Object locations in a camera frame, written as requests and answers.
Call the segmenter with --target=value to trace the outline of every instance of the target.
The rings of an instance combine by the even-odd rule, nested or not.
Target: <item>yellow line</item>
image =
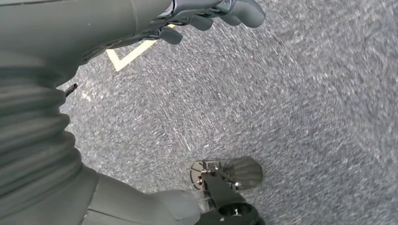
[[[131,63],[133,60],[135,60],[138,56],[140,56],[142,53],[148,50],[155,43],[156,40],[144,41],[142,44],[140,44],[137,48],[135,48],[132,52],[130,52],[128,55],[126,55],[126,57],[124,57],[121,60],[119,59],[119,57],[117,56],[116,52],[113,49],[108,49],[107,54],[111,62],[113,63],[116,71],[120,71],[121,69],[126,67],[129,63]]]
[[[144,41],[132,52],[126,55],[126,57],[124,57],[122,60],[119,61],[119,65],[118,68],[116,68],[116,71],[120,71],[121,69],[123,69],[125,66],[131,63],[133,60],[135,60],[138,56],[144,53],[148,48],[150,48],[155,43],[156,41]]]
[[[115,68],[118,68],[118,63],[120,62],[120,59],[117,56],[116,52],[113,49],[107,49],[107,54],[108,54],[109,59],[113,63],[113,66]]]

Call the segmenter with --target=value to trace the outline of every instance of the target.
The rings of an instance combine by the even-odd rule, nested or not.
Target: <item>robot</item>
[[[82,164],[56,88],[104,52],[143,39],[178,44],[168,25],[199,30],[219,17],[260,26],[254,0],[1,0],[0,225],[262,225],[237,192],[262,180],[253,159],[191,168],[208,212],[192,194],[144,194]]]

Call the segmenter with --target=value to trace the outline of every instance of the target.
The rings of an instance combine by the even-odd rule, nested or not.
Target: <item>asphalt ground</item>
[[[267,173],[242,194],[269,225],[398,224],[398,0],[260,4],[258,29],[178,27],[119,72],[82,66],[61,111],[84,162],[152,193],[249,155]]]

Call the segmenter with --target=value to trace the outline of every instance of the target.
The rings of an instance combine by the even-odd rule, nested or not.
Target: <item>gray asphalt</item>
[[[258,29],[179,27],[120,72],[81,67],[61,110],[84,162],[151,193],[249,155],[267,174],[243,195],[269,225],[398,224],[398,0],[260,4]]]

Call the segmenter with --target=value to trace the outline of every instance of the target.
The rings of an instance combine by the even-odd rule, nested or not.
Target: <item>black pin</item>
[[[65,97],[68,97],[70,94],[72,94],[72,92],[74,92],[77,87],[78,87],[78,85],[75,83],[72,86],[70,86],[68,89],[66,89]]]

